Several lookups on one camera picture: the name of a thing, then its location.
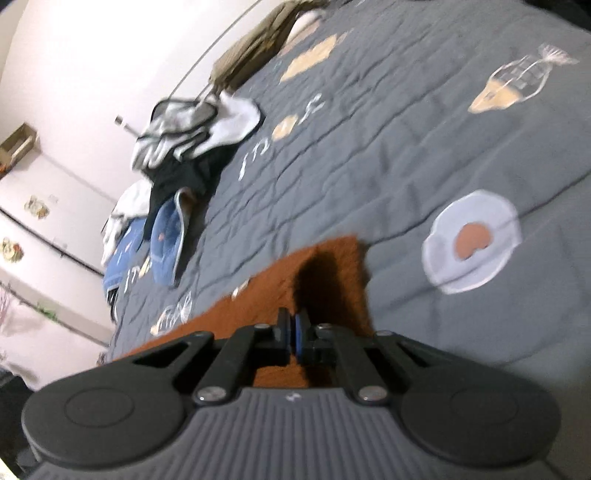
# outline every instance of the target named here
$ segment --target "circular pad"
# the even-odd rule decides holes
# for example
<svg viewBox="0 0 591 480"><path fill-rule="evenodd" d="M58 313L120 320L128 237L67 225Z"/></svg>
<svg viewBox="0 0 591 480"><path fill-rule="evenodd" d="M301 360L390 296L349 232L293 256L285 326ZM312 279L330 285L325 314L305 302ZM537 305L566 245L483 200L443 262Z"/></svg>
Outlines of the circular pad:
<svg viewBox="0 0 591 480"><path fill-rule="evenodd" d="M425 369L402 398L412 437L435 455L504 467L546 453L560 427L552 396L529 381L479 365Z"/></svg>
<svg viewBox="0 0 591 480"><path fill-rule="evenodd" d="M166 370L115 362L48 385L22 413L42 458L74 468L112 468L157 451L185 418Z"/></svg>

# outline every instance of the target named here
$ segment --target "metal screw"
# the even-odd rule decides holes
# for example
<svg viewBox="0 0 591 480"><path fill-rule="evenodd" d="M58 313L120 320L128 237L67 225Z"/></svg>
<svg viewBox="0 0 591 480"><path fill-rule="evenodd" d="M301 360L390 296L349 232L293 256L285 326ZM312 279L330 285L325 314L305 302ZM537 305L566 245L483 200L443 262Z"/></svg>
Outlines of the metal screw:
<svg viewBox="0 0 591 480"><path fill-rule="evenodd" d="M227 392L222 387L205 387L197 392L199 400L206 402L223 400L226 395Z"/></svg>
<svg viewBox="0 0 591 480"><path fill-rule="evenodd" d="M388 390L378 385L369 385L361 388L358 395L364 401L381 401L388 396Z"/></svg>

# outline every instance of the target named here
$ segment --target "orange towel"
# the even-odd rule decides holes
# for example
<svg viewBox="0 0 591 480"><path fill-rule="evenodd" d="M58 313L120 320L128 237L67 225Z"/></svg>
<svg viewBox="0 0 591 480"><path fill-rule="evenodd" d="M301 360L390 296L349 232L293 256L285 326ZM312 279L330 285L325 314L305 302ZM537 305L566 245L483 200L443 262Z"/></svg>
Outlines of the orange towel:
<svg viewBox="0 0 591 480"><path fill-rule="evenodd" d="M365 304L361 249L354 237L329 240L282 258L250 279L233 299L227 296L210 310L179 328L146 343L130 355L198 330L227 338L238 328L256 323L274 325L280 307L292 314L307 309L310 321L332 323L369 336L373 330ZM266 367L256 373L257 387L317 386L325 377L292 359L287 367Z"/></svg>

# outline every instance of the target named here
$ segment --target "wooden shelf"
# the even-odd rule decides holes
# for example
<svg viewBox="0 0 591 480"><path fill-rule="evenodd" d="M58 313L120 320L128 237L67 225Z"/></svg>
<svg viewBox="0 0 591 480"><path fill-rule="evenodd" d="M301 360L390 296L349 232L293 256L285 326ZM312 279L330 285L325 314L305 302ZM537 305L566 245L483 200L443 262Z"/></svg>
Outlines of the wooden shelf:
<svg viewBox="0 0 591 480"><path fill-rule="evenodd" d="M22 124L0 145L0 179L6 176L35 146L37 131Z"/></svg>

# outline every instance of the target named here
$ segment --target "quilted blanket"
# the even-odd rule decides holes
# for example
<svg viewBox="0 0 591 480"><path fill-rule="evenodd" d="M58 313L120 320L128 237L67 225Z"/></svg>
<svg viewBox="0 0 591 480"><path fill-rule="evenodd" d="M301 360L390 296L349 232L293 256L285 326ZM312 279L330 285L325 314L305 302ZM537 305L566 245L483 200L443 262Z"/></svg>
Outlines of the quilted blanket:
<svg viewBox="0 0 591 480"><path fill-rule="evenodd" d="M110 358L354 234L374 328L545 385L549 458L588 478L591 35L518 0L352 0L310 32L240 89L266 119L191 220L179 287L145 269L120 291Z"/></svg>

